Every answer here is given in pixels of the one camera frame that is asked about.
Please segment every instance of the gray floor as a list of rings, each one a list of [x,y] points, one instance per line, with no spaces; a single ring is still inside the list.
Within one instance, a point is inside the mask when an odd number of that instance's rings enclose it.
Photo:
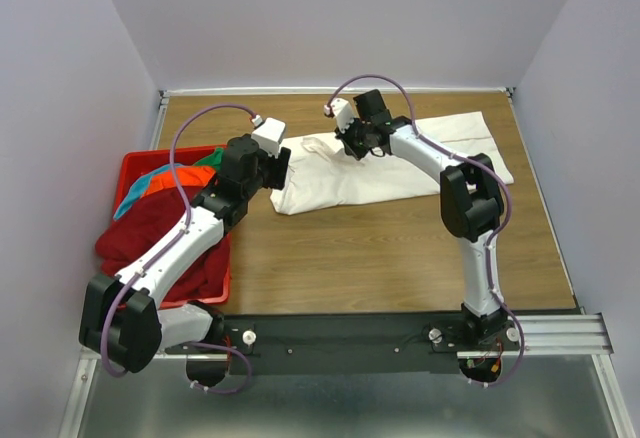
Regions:
[[[97,372],[82,430],[87,438],[616,436],[588,356],[527,358],[509,383],[487,390],[427,373],[281,376],[256,377],[228,397],[189,389],[183,362],[155,361],[120,380]]]

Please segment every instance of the folded white garment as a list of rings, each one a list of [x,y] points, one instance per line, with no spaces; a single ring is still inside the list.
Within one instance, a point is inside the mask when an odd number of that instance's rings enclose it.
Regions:
[[[481,112],[418,120],[424,135],[468,155],[485,153],[505,183],[513,176]],[[344,152],[333,133],[287,138],[282,146],[291,149],[284,189],[271,193],[278,213],[295,215],[337,205],[362,205],[433,195],[440,185],[411,163],[385,156],[367,155],[360,161]]]

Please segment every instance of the blue cloth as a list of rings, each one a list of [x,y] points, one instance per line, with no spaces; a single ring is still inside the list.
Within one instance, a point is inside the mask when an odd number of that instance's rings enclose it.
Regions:
[[[147,191],[147,188],[149,188],[149,184],[151,184],[151,179],[155,175],[159,175],[160,173],[164,173],[165,171],[168,171],[168,170],[169,170],[169,165],[164,165],[158,168],[157,170],[153,170],[151,173],[147,173],[146,175],[143,175],[140,178],[138,178],[135,181],[135,183],[131,185],[131,188],[129,188],[129,192],[127,193],[127,196],[124,197],[124,200],[122,200],[122,203],[120,203],[120,206],[118,206],[118,209],[113,215],[113,219],[118,220],[122,215],[124,215],[127,211],[129,211],[129,209],[133,206],[133,204],[140,199],[140,197],[145,191]]]

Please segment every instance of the wooden table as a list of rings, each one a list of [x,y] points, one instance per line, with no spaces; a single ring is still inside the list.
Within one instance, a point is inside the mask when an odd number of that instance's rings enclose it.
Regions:
[[[418,118],[482,111],[514,176],[513,220],[498,240],[505,299],[515,309],[573,308],[549,222],[511,107],[503,93],[416,94]],[[287,123],[287,136],[332,131],[325,95],[172,97],[160,148],[196,111],[218,102],[250,106]],[[387,94],[394,115],[402,97]],[[251,131],[247,115],[220,110],[183,133],[180,146],[226,143]],[[268,191],[232,234],[228,313],[457,310],[463,299],[457,244],[440,221],[439,197],[343,206],[294,216],[273,211]]]

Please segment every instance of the gray wall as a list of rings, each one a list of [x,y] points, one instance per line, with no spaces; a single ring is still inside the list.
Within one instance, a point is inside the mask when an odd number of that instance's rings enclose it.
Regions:
[[[0,436],[56,436],[92,245],[157,93],[110,0],[0,0]]]
[[[513,86],[566,0],[113,0],[162,88]]]
[[[578,300],[640,426],[640,0],[568,0],[515,94]]]

